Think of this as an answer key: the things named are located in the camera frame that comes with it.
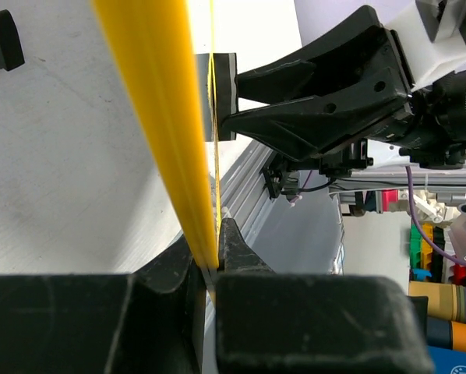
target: yellow plastic strip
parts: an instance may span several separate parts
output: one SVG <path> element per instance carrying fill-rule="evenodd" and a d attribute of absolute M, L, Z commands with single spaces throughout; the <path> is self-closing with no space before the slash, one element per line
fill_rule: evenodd
<path fill-rule="evenodd" d="M 199 85 L 186 2 L 92 3 L 195 261 L 203 269 L 217 269 Z"/>
<path fill-rule="evenodd" d="M 219 242 L 219 233 L 221 231 L 221 175 L 219 173 L 219 134 L 217 133 L 217 112 L 216 112 L 216 70 L 214 66 L 215 51 L 215 21 L 214 21 L 214 0 L 209 0 L 210 10 L 210 53 L 209 53 L 209 72 L 207 74 L 207 93 L 209 97 L 210 119 L 212 122 L 212 133 L 214 135 L 214 179 L 216 187 L 216 236 Z"/>

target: black bracket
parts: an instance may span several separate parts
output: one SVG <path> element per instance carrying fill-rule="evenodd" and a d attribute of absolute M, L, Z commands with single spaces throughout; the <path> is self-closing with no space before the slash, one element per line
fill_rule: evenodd
<path fill-rule="evenodd" d="M 409 80 L 394 32 L 363 6 L 292 54 L 238 74 L 238 95 L 268 105 L 218 124 L 289 161 L 310 161 L 403 120 Z"/>
<path fill-rule="evenodd" d="M 9 72 L 24 63 L 15 21 L 8 10 L 2 10 L 0 11 L 0 69 Z"/>
<path fill-rule="evenodd" d="M 261 172 L 270 198 L 276 199 L 284 189 L 288 189 L 288 177 L 293 171 L 318 170 L 328 178 L 346 178 L 351 176 L 353 170 L 364 170 L 372 165 L 373 159 L 368 157 L 368 140 L 359 139 L 339 152 L 302 162 L 290 161 L 285 156 L 273 152 Z"/>
<path fill-rule="evenodd" d="M 400 156 L 409 156 L 410 162 L 415 162 L 420 168 L 434 170 L 455 170 L 463 168 L 466 159 L 466 148 L 452 146 L 444 151 L 440 150 L 409 150 L 399 149 Z"/>

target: white surface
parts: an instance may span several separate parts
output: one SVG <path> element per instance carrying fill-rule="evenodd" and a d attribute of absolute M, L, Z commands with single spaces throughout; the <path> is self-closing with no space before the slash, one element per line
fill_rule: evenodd
<path fill-rule="evenodd" d="M 406 212 L 344 217 L 344 275 L 380 275 L 408 293 L 409 233 Z"/>
<path fill-rule="evenodd" d="M 208 51 L 209 25 L 195 18 L 208 4 L 190 0 L 197 51 Z M 240 69 L 300 46 L 292 2 L 216 4 L 217 50 L 240 48 Z M 89 2 L 0 0 L 1 9 L 26 64 L 0 71 L 0 273 L 142 266 L 179 225 Z M 223 173 L 242 149 L 224 150 Z"/>

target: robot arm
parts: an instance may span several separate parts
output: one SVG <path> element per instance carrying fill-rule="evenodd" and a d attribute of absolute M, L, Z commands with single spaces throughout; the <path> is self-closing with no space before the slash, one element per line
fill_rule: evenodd
<path fill-rule="evenodd" d="M 278 179 L 364 169 L 373 163 L 367 139 L 400 146 L 422 168 L 462 168 L 466 71 L 452 71 L 466 62 L 466 3 L 441 3 L 417 2 L 387 26 L 363 6 L 303 48 L 239 74 L 238 95 L 269 105 L 223 116 L 220 133 L 275 150 L 267 168 Z"/>

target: thin wire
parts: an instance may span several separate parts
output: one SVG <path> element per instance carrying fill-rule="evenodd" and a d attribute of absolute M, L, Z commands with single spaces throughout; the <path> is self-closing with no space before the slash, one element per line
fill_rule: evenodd
<path fill-rule="evenodd" d="M 381 188 L 377 188 L 377 189 L 366 189 L 366 190 L 363 190 L 363 189 L 342 189 L 339 185 L 335 185 L 335 184 L 332 184 L 332 189 L 335 189 L 337 188 L 336 191 L 329 191 L 329 194 L 330 195 L 335 195 L 336 193 L 341 193 L 341 192 L 371 192 L 371 191 L 387 191 L 388 189 L 381 189 Z"/>
<path fill-rule="evenodd" d="M 304 183 L 302 183 L 302 188 L 305 188 L 305 187 L 307 186 L 307 184 L 308 184 L 308 182 L 309 182 L 309 179 L 311 178 L 312 172 L 313 172 L 313 170 L 309 171 L 307 178 L 305 179 Z M 301 195 L 298 193 L 297 195 L 295 195 L 295 197 L 293 197 L 293 198 L 292 198 L 291 200 L 289 200 L 288 202 L 289 202 L 290 204 L 295 204 L 295 202 L 296 202 L 297 200 L 299 200 L 300 198 L 301 198 Z"/>
<path fill-rule="evenodd" d="M 335 178 L 330 178 L 327 183 L 324 185 L 318 185 L 317 187 L 312 187 L 310 189 L 299 189 L 299 192 L 315 192 L 315 191 L 320 191 L 321 189 L 325 189 L 326 187 L 329 187 L 335 182 Z"/>
<path fill-rule="evenodd" d="M 335 182 L 335 179 L 334 178 L 331 178 L 327 183 L 325 183 L 324 185 L 318 185 L 316 187 L 311 187 L 310 189 L 305 189 L 305 188 L 302 188 L 302 189 L 289 189 L 287 191 L 282 191 L 281 192 L 281 195 L 292 195 L 294 193 L 297 193 L 299 194 L 300 192 L 315 192 L 315 191 L 320 191 L 321 189 L 325 189 L 326 187 L 330 186 L 332 183 Z"/>
<path fill-rule="evenodd" d="M 376 183 L 376 184 L 380 184 L 380 185 L 392 185 L 394 187 L 402 187 L 402 186 L 408 186 L 407 183 L 398 183 L 398 182 L 387 182 L 387 181 L 366 181 L 366 180 L 359 180 L 359 179 L 343 179 L 343 178 L 339 178 L 338 179 L 339 181 L 343 181 L 343 182 L 359 182 L 359 183 Z M 415 187 L 424 187 L 425 185 L 424 184 L 421 184 L 421 185 L 415 185 Z M 429 183 L 427 185 L 427 187 L 451 187 L 452 185 L 447 185 L 447 184 L 443 184 L 443 183 Z M 466 184 L 465 185 L 455 185 L 457 187 L 466 187 Z"/>
<path fill-rule="evenodd" d="M 219 134 L 217 128 L 217 92 L 216 92 L 216 67 L 214 64 L 215 41 L 215 17 L 214 0 L 209 0 L 210 10 L 210 53 L 209 70 L 207 72 L 207 96 L 209 99 L 210 120 L 214 135 L 214 179 L 216 187 L 216 241 L 219 242 L 221 232 L 221 174 L 219 172 Z"/>
<path fill-rule="evenodd" d="M 406 175 L 408 176 L 408 202 L 410 204 L 411 220 L 413 221 L 413 224 L 417 228 L 418 232 L 420 233 L 422 238 L 427 242 L 427 244 L 429 244 L 432 247 L 432 249 L 434 249 L 442 257 L 446 257 L 448 260 L 453 261 L 454 263 L 456 263 L 458 265 L 466 267 L 466 261 L 464 261 L 462 259 L 458 259 L 455 256 L 452 256 L 452 255 L 444 252 L 423 231 L 422 226 L 420 225 L 420 222 L 418 222 L 417 213 L 415 211 L 415 199 L 413 197 L 413 193 L 414 193 L 413 192 L 413 175 L 411 174 L 411 168 L 409 166 L 406 167 Z"/>

